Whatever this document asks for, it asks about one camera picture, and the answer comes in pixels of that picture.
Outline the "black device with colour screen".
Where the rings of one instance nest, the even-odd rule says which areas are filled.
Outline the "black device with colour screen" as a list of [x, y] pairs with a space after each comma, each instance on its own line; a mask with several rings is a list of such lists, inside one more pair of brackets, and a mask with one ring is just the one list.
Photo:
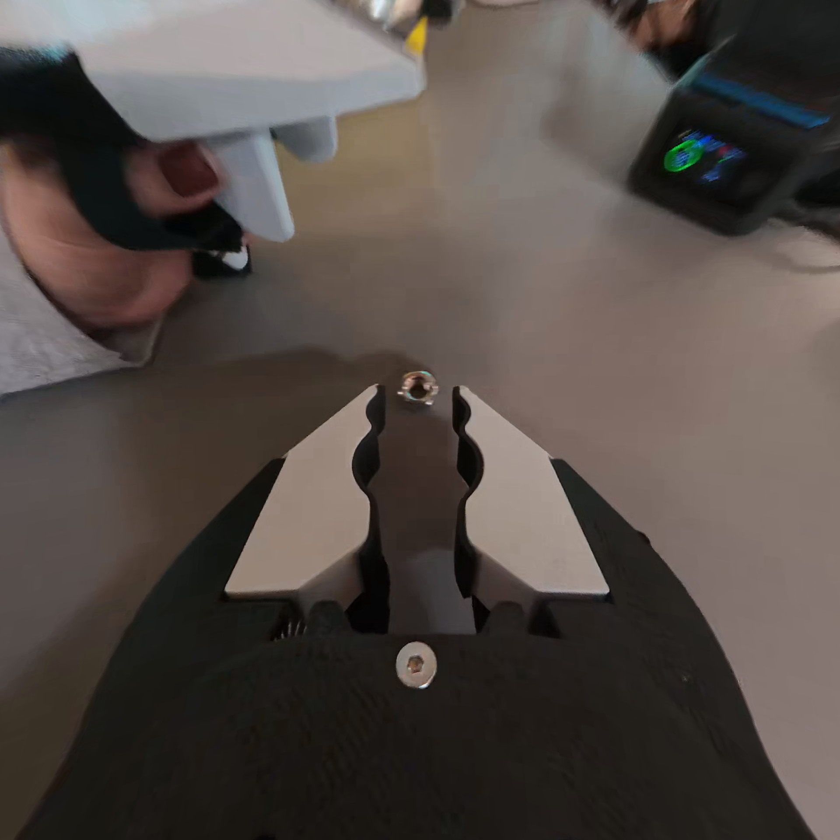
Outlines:
[[695, 66], [632, 163], [645, 200], [721, 235], [750, 234], [838, 171], [838, 76], [747, 79]]

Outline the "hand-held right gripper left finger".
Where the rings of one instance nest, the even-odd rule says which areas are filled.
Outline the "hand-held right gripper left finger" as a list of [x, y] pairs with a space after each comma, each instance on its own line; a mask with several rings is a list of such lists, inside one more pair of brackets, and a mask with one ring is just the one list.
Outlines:
[[385, 390], [372, 385], [290, 449], [229, 575], [234, 601], [336, 602], [384, 634], [391, 578], [370, 483], [381, 465]]

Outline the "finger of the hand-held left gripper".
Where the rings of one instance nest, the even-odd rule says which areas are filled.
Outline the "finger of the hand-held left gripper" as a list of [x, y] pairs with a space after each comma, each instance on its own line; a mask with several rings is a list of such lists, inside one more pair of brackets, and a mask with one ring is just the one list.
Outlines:
[[2, 2], [2, 139], [74, 165], [404, 102], [425, 71], [330, 2]]

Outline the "person's left hand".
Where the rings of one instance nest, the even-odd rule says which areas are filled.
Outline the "person's left hand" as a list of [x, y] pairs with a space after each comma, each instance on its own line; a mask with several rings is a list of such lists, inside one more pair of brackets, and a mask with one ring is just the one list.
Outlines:
[[[157, 219], [194, 213], [224, 186], [221, 165], [194, 141], [133, 149], [124, 174], [141, 211]], [[187, 250], [132, 251], [100, 237], [78, 213], [45, 140], [26, 137], [2, 146], [2, 212], [29, 275], [83, 331], [156, 320], [193, 279]]]

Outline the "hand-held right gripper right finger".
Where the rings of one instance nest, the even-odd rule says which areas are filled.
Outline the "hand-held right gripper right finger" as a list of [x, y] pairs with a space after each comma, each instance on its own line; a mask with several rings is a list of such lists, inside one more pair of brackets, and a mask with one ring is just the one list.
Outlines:
[[468, 387], [455, 387], [452, 400], [465, 484], [455, 579], [476, 633], [499, 607], [541, 629], [556, 603], [609, 604], [609, 584], [550, 453]]

